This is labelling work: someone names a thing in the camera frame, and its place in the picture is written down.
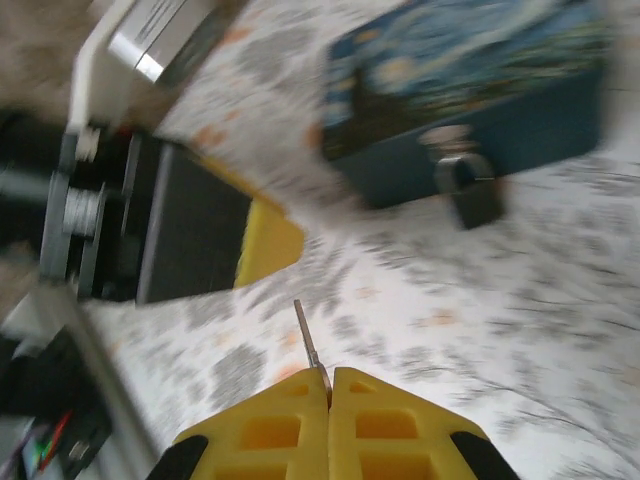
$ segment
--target metal pin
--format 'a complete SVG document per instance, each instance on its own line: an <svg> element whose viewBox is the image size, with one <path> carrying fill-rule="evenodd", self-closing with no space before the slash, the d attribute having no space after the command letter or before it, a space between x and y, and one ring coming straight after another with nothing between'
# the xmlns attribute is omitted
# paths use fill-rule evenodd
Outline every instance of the metal pin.
<svg viewBox="0 0 640 480"><path fill-rule="evenodd" d="M311 332L309 331L309 324L307 323L307 318L304 315L304 310L302 309L302 303L300 300L294 300L293 306L296 309L296 315L298 316L298 323L300 324L300 330L302 331L302 339L304 341L304 348L307 350L307 358L309 359L309 366L311 368L317 368L320 370L322 374L322 381L324 383L324 388L327 392L327 402L329 407L331 407L331 396L332 396L332 388L331 388L331 380L329 380L329 374L327 373L327 369L324 368L322 362L320 362L320 358L318 357L318 352L316 351L313 345L313 339L311 338Z"/></svg>

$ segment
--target yellow foam piece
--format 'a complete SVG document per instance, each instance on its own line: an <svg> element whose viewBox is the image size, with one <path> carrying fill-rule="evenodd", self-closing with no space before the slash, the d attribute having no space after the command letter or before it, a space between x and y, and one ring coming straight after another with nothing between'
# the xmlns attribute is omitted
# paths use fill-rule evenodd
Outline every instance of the yellow foam piece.
<svg viewBox="0 0 640 480"><path fill-rule="evenodd" d="M354 368L336 368L330 480L477 480L450 435L475 423Z"/></svg>
<svg viewBox="0 0 640 480"><path fill-rule="evenodd" d="M285 210L219 160L203 159L219 178L253 198L234 287L261 280L300 260L304 232L289 221Z"/></svg>
<svg viewBox="0 0 640 480"><path fill-rule="evenodd" d="M209 440L190 480L327 480L329 407L303 370L183 432Z"/></svg>

